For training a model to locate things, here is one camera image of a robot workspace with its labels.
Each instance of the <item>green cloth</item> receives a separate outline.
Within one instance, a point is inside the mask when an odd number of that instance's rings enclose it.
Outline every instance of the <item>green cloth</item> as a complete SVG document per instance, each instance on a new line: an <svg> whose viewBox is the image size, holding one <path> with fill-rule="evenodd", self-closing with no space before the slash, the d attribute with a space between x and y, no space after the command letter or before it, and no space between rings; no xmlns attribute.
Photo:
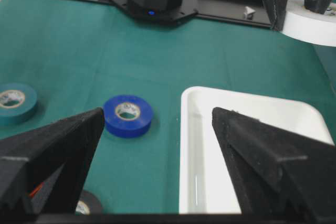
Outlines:
<svg viewBox="0 0 336 224"><path fill-rule="evenodd" d="M31 85L39 102L33 118L1 128L0 138L118 94L152 106L144 136L101 137L85 189L105 212L178 212L180 99L191 86L307 102L336 139L336 100L314 48L280 33L197 18L168 28L70 0L2 0L0 31L0 82Z"/></svg>

